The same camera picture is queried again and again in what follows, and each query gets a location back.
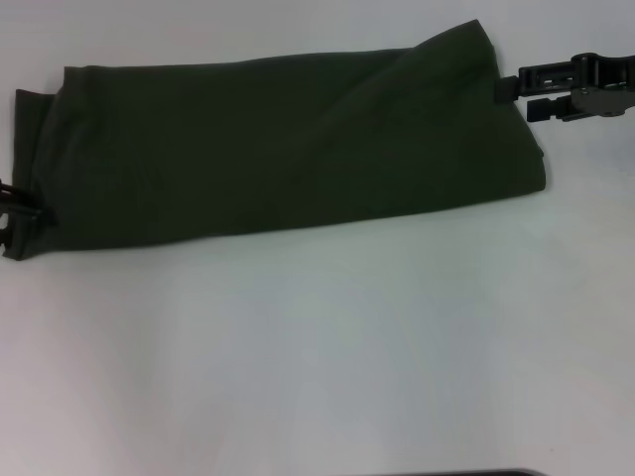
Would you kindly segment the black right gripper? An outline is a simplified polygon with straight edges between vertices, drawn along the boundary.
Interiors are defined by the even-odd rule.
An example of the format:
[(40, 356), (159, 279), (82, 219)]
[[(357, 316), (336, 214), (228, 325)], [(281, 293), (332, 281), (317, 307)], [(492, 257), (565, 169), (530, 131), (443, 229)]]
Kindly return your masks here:
[(569, 96), (529, 101), (527, 121), (537, 123), (557, 119), (570, 122), (588, 115), (623, 115), (635, 107), (635, 56), (609, 58), (581, 54), (572, 57), (571, 61), (524, 66), (516, 75), (495, 81), (494, 102), (505, 104), (520, 97), (570, 90)]

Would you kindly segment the dark green FREE t-shirt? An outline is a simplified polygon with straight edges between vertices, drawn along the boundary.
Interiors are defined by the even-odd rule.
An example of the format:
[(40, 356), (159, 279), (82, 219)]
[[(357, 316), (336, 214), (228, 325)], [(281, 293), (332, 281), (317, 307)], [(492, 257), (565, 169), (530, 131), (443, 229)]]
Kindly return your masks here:
[(418, 46), (67, 67), (15, 97), (12, 183), (56, 225), (20, 258), (421, 214), (542, 191), (471, 21)]

